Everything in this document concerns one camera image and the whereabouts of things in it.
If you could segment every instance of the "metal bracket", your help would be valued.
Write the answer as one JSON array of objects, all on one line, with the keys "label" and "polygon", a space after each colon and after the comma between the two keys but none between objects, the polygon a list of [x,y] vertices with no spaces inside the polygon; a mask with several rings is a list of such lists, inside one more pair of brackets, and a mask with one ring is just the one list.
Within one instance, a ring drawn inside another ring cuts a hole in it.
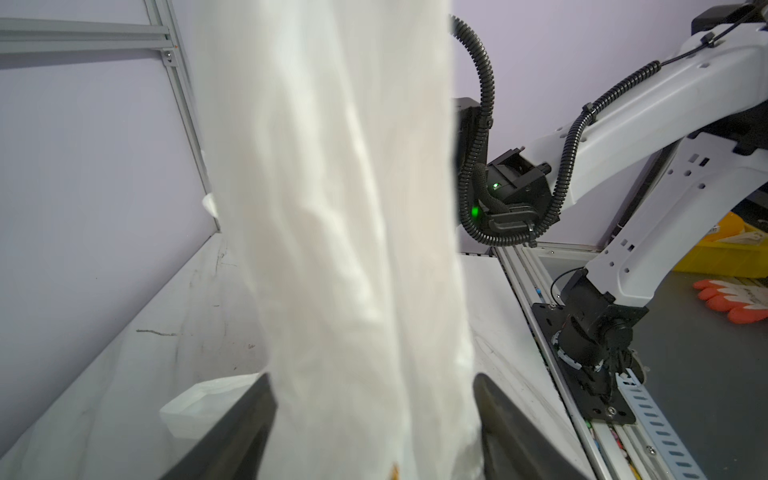
[{"label": "metal bracket", "polygon": [[616,382],[619,385],[624,399],[627,400],[638,422],[645,428],[654,445],[648,446],[648,453],[655,450],[667,463],[667,467],[677,480],[706,480],[707,477],[701,471],[694,458],[690,456],[688,449],[683,445],[680,437],[672,429],[672,426],[664,417],[664,414],[650,397],[645,387],[640,383],[631,369],[627,369],[629,376],[616,374]]},{"label": "metal bracket", "polygon": [[175,48],[163,48],[160,50],[163,57],[163,63],[166,67],[178,67]]}]

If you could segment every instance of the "floor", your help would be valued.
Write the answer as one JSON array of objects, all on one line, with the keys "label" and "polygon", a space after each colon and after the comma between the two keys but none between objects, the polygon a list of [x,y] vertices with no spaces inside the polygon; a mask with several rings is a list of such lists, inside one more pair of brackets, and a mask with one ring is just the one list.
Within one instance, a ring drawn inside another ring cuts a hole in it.
[{"label": "floor", "polygon": [[[498,261],[461,255],[478,371],[592,477]],[[0,480],[159,478],[194,445],[158,411],[192,385],[259,372],[256,306],[216,234],[0,458]]]},{"label": "floor", "polygon": [[709,480],[768,478],[768,320],[735,325],[670,273],[634,329],[646,388]]}]

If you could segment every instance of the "white table surface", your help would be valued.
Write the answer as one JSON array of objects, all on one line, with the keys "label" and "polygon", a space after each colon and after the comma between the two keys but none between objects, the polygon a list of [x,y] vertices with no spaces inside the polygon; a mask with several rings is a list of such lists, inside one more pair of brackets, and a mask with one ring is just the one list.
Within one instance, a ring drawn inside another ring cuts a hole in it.
[{"label": "white table surface", "polygon": [[[498,261],[460,258],[478,370],[593,477]],[[253,298],[217,233],[0,458],[0,480],[159,478],[194,445],[168,432],[160,408],[266,360]]]}]

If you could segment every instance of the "aluminum frame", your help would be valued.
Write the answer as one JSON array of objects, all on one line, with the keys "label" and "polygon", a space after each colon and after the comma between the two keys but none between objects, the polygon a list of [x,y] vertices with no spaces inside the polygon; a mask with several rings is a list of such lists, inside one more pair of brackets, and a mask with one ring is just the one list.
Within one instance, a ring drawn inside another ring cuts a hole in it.
[{"label": "aluminum frame", "polygon": [[162,25],[0,18],[0,54],[172,48]]},{"label": "aluminum frame", "polygon": [[[150,25],[0,18],[0,55],[66,51],[158,50],[179,107],[192,156],[205,193],[210,181],[197,135],[187,56],[170,0],[144,0]],[[216,228],[220,230],[218,220]]]}]

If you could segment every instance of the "orange glove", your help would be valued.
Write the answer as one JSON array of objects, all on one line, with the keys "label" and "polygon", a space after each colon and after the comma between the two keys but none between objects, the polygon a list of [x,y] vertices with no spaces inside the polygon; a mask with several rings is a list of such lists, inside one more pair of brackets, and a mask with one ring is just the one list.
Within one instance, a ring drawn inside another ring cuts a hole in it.
[{"label": "orange glove", "polygon": [[733,323],[755,323],[768,318],[768,288],[736,285],[722,280],[694,283],[699,298],[716,312],[728,312]]}]

